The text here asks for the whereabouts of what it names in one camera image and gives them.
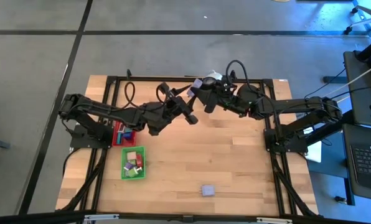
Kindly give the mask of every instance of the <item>wooden tabletop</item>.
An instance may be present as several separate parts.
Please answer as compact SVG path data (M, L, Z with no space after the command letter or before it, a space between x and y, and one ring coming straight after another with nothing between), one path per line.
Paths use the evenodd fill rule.
M104 75L90 76L85 95L101 101L105 81ZM160 82L133 83L136 86L134 103L157 101L155 89ZM117 106L126 103L125 84L120 83ZM180 88L190 83L167 84ZM274 84L278 100L291 98L287 80L274 80ZM99 212L279 215L270 155L265 150L263 138L265 122L239 118L220 107L207 114L198 100L193 114L199 120L196 125L189 125L180 115L159 136L150 136L147 127L137 133L137 145L146 148L146 178L143 180L121 180L121 148L109 149ZM287 124L296 117L281 114L280 119ZM64 207L82 186L90 152L91 149L81 149L68 160L57 209ZM288 153L287 156L294 188L309 208L317 212L306 160L298 154ZM202 197L201 186L205 184L215 186L214 197ZM93 189L94 186L87 208L91 207ZM283 197L289 213L284 187Z

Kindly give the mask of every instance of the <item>green bin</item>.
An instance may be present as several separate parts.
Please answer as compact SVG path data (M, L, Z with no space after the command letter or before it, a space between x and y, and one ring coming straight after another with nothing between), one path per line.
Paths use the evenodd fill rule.
M143 157L143 170L135 177L127 177L126 170L123 168L126 163L128 162L128 152L136 152L137 154L141 154ZM144 146L136 146L136 147L124 147L122 148L122 168L121 168L121 175L122 180L139 180L146 178L146 150Z

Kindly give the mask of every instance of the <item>red tray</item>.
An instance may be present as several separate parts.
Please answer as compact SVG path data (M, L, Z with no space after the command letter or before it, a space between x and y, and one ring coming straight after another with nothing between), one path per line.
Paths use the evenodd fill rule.
M131 140L126 140L122 138L122 143L117 144L116 142L118 141L118 130L120 127L120 122L115 121L115 127L113 129L113 137L112 137L112 146L124 146L124 147L131 147L136 145L136 132L132 131L131 132Z

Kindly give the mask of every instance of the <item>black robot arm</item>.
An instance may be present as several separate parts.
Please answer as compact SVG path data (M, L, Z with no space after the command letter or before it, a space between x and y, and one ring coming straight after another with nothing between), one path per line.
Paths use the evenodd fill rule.
M157 89L165 94L164 101L149 102L129 108L106 105L81 94L66 95L60 106L59 116L64 120L77 121L87 130L88 135L97 138L99 141L105 140L108 142L112 133L106 131L107 128L104 124L96 122L88 114L120 121L126 127L135 131L141 131L147 125L150 135L156 136L180 114L185 116L189 124L198 122L198 119L191 115L192 106L188 105L181 96L178 96L188 87L170 90L166 83L162 83Z
M307 113L296 121L275 129L265 130L266 145L277 152L307 152L303 130L318 123L335 123L342 117L336 101L312 97L293 100L272 100L255 86L244 84L237 94L233 84L235 74L226 77L205 77L202 85L191 87L191 91L205 105L205 112L211 113L218 105L224 110L237 113L239 117L249 116L260 120L281 113Z

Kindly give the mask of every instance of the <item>laptop keyboard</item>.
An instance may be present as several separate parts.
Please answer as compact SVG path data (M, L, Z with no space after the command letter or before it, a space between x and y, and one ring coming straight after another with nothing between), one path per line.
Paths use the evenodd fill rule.
M371 148L352 147L358 173L371 174Z

